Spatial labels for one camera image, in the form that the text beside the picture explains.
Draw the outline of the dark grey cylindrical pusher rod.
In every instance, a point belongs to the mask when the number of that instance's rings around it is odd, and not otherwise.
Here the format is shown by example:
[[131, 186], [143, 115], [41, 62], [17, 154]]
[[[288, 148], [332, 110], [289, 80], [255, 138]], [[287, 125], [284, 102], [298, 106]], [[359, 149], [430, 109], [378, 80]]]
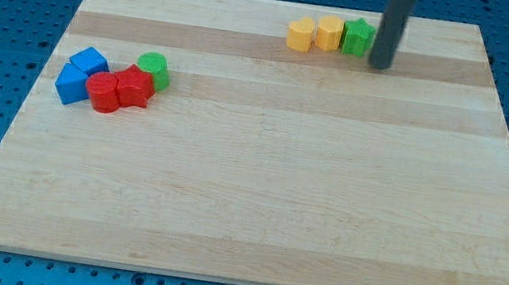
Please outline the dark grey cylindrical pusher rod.
[[371, 67], [382, 70], [391, 67], [416, 2], [388, 0], [368, 57]]

